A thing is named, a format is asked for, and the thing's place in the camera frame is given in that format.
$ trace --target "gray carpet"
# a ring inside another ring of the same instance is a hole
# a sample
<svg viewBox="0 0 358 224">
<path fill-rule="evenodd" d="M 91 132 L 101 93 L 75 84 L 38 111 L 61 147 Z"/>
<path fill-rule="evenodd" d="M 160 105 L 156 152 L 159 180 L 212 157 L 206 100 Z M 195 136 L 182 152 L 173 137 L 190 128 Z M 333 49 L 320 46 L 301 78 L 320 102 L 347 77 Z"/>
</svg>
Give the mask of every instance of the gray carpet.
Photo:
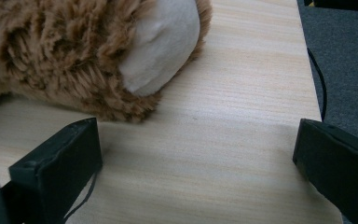
<svg viewBox="0 0 358 224">
<path fill-rule="evenodd" d="M 308 48 L 324 73 L 324 122 L 358 137 L 358 11 L 304 6 L 297 0 Z M 312 66 L 320 108 L 323 91 Z"/>
</svg>

